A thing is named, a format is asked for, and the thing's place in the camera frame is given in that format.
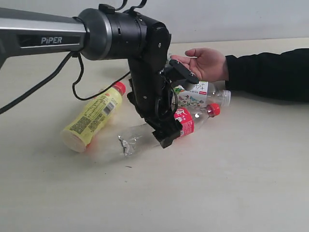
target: human hand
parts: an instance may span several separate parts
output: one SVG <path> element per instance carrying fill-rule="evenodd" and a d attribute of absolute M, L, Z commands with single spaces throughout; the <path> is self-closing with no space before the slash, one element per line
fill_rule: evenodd
<path fill-rule="evenodd" d="M 225 56 L 217 50 L 194 48 L 185 52 L 186 56 L 172 55 L 171 59 L 181 62 L 202 81 L 228 81 Z"/>

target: plastic bottle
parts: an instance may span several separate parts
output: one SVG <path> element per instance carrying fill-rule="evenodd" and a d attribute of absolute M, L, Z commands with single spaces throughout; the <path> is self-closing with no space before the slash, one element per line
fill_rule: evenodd
<path fill-rule="evenodd" d="M 117 82 L 105 93 L 90 100 L 77 118 L 61 132 L 64 144 L 73 151 L 84 152 L 96 133 L 121 105 L 125 92 L 126 86 Z"/>
<path fill-rule="evenodd" d="M 217 103 L 221 107 L 228 106 L 231 101 L 231 92 L 218 90 L 213 83 L 200 81 L 190 91 L 184 90 L 181 86 L 176 87 L 178 105 L 206 107 L 208 104 Z"/>
<path fill-rule="evenodd" d="M 181 131 L 181 137 L 183 137 L 200 129 L 208 118 L 219 114 L 220 106 L 213 103 L 207 105 L 206 108 L 179 108 L 174 117 L 183 125 L 183 130 Z M 106 155 L 112 154 L 112 156 L 116 156 L 121 154 L 128 157 L 160 145 L 153 136 L 153 131 L 154 129 L 148 124 L 130 127 L 118 133 L 117 136 L 102 140 L 100 147 L 104 149 Z"/>

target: red bottle cap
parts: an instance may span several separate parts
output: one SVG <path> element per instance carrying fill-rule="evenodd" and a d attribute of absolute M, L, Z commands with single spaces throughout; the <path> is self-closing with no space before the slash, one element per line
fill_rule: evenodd
<path fill-rule="evenodd" d="M 117 82 L 113 87 L 116 88 L 121 95 L 124 95 L 124 93 L 126 92 L 126 86 L 120 81 Z"/>
<path fill-rule="evenodd" d="M 214 117 L 220 114 L 220 106 L 217 103 L 212 103 L 209 107 L 212 109 Z"/>

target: table surface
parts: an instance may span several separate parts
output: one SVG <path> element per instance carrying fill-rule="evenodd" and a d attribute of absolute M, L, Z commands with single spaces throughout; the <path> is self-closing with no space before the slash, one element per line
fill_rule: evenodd
<path fill-rule="evenodd" d="M 193 47 L 240 56 L 309 47 L 309 39 L 173 44 L 170 51 Z M 8 59 L 0 104 L 49 75 L 64 55 Z M 85 60 L 78 92 L 89 96 L 127 71 L 125 60 Z M 233 94 L 221 115 L 173 146 L 106 159 L 104 147 L 94 157 L 75 154 L 59 137 L 85 104 L 71 92 L 78 72 L 71 59 L 0 116 L 1 231 L 307 231 L 309 105 Z M 101 133 L 141 123 L 124 98 Z"/>

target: white wall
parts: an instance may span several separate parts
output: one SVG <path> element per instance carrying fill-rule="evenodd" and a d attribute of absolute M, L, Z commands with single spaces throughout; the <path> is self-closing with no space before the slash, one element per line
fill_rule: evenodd
<path fill-rule="evenodd" d="M 122 0 L 1 0 L 0 7 L 75 16 L 99 3 Z M 148 0 L 140 12 L 164 22 L 174 43 L 309 37 L 309 0 Z"/>

